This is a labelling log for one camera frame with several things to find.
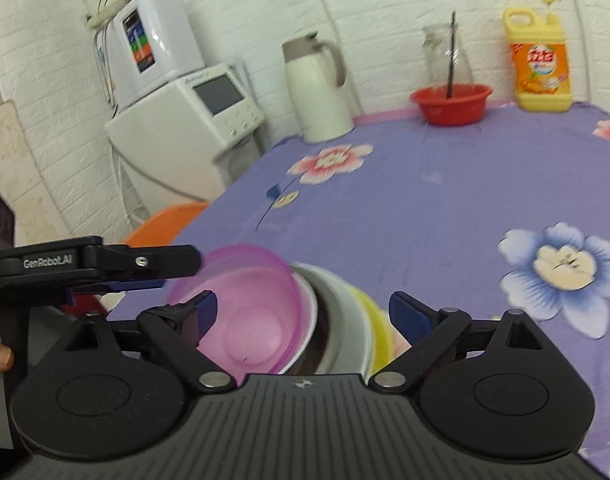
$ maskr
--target black straw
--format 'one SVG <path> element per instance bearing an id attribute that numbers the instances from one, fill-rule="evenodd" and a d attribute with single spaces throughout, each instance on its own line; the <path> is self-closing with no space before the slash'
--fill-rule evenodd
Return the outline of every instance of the black straw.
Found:
<path id="1" fill-rule="evenodd" d="M 447 97 L 451 98 L 454 91 L 454 48 L 456 47 L 456 11 L 451 13 L 451 49 L 450 49 L 450 78 L 447 81 Z"/>

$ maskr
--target yellow dish soap bottle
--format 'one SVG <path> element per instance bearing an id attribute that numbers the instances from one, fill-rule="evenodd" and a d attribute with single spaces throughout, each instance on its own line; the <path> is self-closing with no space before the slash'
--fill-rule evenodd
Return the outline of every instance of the yellow dish soap bottle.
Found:
<path id="1" fill-rule="evenodd" d="M 530 112 L 566 112 L 572 105 L 566 37 L 558 16 L 549 12 L 556 1 L 543 0 L 544 20 L 529 7 L 511 7 L 502 15 L 516 68 L 516 100 Z"/>

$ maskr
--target pink strip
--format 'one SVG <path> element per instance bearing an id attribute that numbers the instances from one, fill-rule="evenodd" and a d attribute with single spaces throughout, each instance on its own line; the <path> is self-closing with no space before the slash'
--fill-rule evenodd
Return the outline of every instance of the pink strip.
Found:
<path id="1" fill-rule="evenodd" d="M 511 104 L 512 101 L 492 100 L 487 101 L 487 108 L 500 108 Z M 374 114 L 363 114 L 354 117 L 354 126 L 363 126 L 364 124 L 385 123 L 387 121 L 397 121 L 400 119 L 413 119 L 422 117 L 422 113 L 418 106 L 412 105 L 409 108 L 399 108 L 398 110 L 388 110 L 386 112 L 376 112 Z"/>

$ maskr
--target gray screen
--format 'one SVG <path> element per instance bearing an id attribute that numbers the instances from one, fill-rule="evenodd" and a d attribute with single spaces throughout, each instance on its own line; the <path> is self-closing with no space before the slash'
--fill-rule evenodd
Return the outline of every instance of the gray screen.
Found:
<path id="1" fill-rule="evenodd" d="M 221 75 L 196 85 L 194 91 L 202 99 L 202 102 L 205 103 L 205 106 L 212 115 L 219 114 L 224 109 L 243 100 L 243 96 L 236 90 L 236 87 L 227 75 Z"/>

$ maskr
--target glass carafe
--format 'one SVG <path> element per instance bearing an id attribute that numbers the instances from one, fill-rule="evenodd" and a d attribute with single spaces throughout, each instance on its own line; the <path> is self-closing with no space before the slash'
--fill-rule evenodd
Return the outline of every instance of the glass carafe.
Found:
<path id="1" fill-rule="evenodd" d="M 448 83 L 450 74 L 451 59 L 451 25 L 449 23 L 439 23 L 423 27 L 425 40 L 422 44 L 427 73 L 431 86 L 440 87 Z M 462 45 L 462 40 L 458 33 L 454 35 L 454 83 L 472 84 L 474 77 L 471 66 L 467 59 L 467 53 Z"/>

